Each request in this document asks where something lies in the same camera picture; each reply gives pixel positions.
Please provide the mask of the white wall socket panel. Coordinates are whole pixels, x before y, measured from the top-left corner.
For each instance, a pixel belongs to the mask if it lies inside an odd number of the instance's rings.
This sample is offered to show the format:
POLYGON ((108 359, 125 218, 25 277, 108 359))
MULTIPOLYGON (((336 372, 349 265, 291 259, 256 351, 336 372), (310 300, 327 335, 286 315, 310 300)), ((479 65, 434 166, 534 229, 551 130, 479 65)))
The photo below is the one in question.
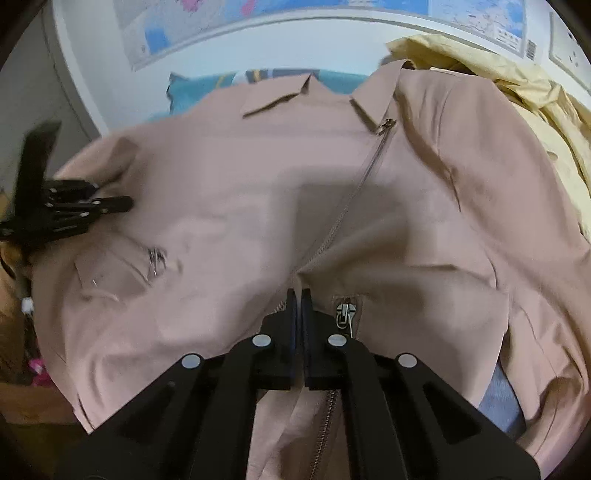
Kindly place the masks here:
POLYGON ((591 65, 575 36, 558 14, 550 13, 551 40, 549 59, 575 79, 584 89, 590 89, 591 65))

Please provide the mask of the pink zip jacket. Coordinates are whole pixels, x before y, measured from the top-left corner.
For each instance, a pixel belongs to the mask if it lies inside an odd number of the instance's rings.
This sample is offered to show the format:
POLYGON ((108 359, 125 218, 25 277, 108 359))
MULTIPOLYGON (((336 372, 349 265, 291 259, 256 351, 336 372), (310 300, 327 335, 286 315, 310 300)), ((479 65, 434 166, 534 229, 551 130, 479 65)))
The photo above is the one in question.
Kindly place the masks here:
POLYGON ((473 404, 501 367, 543 475, 589 422, 590 245, 489 80, 403 60, 348 95, 311 75, 238 84, 58 177, 134 202, 33 264, 42 356, 87 431, 305 288, 327 313, 351 301, 370 351, 414 353, 473 404))

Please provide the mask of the cream yellow garment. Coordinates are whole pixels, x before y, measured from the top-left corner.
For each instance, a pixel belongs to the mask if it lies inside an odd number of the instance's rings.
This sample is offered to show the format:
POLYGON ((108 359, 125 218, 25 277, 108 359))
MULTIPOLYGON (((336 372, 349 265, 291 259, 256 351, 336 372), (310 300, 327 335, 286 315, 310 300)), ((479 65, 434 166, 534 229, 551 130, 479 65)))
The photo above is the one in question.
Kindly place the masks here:
POLYGON ((387 44, 391 57, 423 70, 448 70, 492 81, 543 145, 590 236, 590 111, 539 66, 441 34, 415 35, 387 44))

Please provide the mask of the white bed headboard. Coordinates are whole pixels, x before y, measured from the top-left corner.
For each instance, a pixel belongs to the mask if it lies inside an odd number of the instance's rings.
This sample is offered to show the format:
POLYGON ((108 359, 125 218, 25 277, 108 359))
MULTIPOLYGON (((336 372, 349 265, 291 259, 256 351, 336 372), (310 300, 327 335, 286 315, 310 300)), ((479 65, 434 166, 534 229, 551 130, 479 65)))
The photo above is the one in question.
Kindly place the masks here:
POLYGON ((92 136, 141 123, 166 107, 171 73, 198 77, 252 68, 320 68, 369 74, 387 56, 390 41, 442 33, 513 60, 543 61, 549 34, 547 4, 524 1, 528 30, 522 54, 454 28, 438 31, 353 20, 287 21, 225 32, 170 52, 134 70, 123 42, 114 1, 54 1, 49 7, 75 108, 92 136))

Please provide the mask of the wall map poster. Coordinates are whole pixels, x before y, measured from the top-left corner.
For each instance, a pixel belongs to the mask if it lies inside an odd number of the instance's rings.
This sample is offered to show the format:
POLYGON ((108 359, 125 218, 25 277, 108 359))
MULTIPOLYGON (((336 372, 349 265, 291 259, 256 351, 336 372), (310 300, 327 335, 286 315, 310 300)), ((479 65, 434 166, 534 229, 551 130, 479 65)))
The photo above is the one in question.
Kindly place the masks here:
POLYGON ((434 30, 454 28, 522 54, 524 1, 114 1, 132 69, 202 39, 252 26, 298 20, 353 20, 434 30))

